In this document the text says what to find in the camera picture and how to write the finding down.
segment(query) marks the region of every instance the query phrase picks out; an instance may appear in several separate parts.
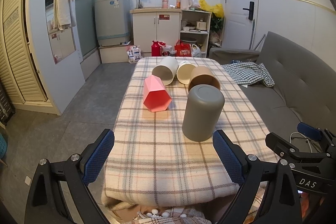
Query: tile floor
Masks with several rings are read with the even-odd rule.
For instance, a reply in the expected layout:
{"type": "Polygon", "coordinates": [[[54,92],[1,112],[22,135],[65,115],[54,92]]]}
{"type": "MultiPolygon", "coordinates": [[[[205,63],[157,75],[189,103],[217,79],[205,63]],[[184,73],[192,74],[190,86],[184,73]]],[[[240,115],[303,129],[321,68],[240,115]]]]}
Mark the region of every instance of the tile floor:
{"type": "MultiPolygon", "coordinates": [[[[0,199],[18,224],[24,223],[29,192],[26,176],[33,178],[40,159],[66,160],[75,152],[81,153],[105,128],[113,129],[134,68],[135,64],[128,63],[101,64],[62,116],[18,109],[6,130],[1,128],[8,143],[3,158],[8,167],[0,165],[0,199]]],[[[102,184],[100,172],[89,189],[104,211],[100,200],[102,184]]],[[[66,183],[62,188],[73,220],[81,224],[66,183]]]]}

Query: sofa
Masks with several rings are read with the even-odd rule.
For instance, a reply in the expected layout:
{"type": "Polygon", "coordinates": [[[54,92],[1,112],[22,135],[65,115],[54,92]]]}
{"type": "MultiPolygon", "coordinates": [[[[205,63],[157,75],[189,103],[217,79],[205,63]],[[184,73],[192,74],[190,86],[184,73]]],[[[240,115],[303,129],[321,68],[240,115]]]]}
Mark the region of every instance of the sofa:
{"type": "MultiPolygon", "coordinates": [[[[328,128],[336,135],[336,72],[309,50],[268,32],[261,52],[212,48],[209,58],[221,65],[231,60],[263,63],[275,86],[262,84],[240,86],[253,104],[270,132],[290,140],[298,123],[305,122],[316,128],[328,128]]],[[[301,135],[292,143],[302,152],[310,147],[301,135]]]]}

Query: plaid tablecloth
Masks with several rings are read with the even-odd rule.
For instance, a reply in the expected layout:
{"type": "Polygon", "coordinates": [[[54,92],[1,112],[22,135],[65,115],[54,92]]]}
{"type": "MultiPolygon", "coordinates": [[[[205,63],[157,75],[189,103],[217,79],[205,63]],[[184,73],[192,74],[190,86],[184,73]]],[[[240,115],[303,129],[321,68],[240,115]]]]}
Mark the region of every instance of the plaid tablecloth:
{"type": "MultiPolygon", "coordinates": [[[[193,142],[182,132],[187,85],[176,78],[166,86],[172,97],[168,110],[151,113],[143,105],[144,79],[160,57],[140,60],[130,80],[115,123],[115,145],[107,159],[102,201],[122,200],[148,206],[181,206],[211,201],[237,192],[217,156],[212,139],[193,142]]],[[[176,58],[178,62],[187,58],[176,58]]],[[[216,61],[188,58],[209,67],[221,84],[224,109],[216,129],[223,129],[246,154],[276,161],[266,147],[269,133],[238,85],[216,61]]]]}

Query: wooden countertop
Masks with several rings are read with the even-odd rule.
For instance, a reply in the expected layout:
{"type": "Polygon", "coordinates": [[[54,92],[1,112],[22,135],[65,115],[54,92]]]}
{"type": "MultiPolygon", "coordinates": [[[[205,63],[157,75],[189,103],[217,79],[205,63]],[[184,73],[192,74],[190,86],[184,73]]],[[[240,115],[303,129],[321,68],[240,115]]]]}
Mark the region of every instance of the wooden countertop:
{"type": "Polygon", "coordinates": [[[181,9],[175,9],[175,8],[171,8],[171,9],[163,9],[163,8],[159,8],[159,7],[147,7],[147,8],[142,8],[142,9],[134,9],[134,10],[130,10],[131,14],[137,14],[137,13],[155,13],[155,12],[163,12],[163,13],[168,13],[168,12],[175,12],[175,13],[182,13],[181,9]]]}

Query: red shopping bag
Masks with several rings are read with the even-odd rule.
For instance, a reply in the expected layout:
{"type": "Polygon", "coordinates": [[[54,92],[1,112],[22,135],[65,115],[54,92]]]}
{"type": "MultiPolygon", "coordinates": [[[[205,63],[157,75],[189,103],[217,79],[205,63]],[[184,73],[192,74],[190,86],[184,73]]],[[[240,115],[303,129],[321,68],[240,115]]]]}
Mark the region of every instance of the red shopping bag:
{"type": "Polygon", "coordinates": [[[176,50],[176,56],[191,57],[190,45],[182,43],[181,40],[177,41],[175,45],[175,50],[176,50]]]}

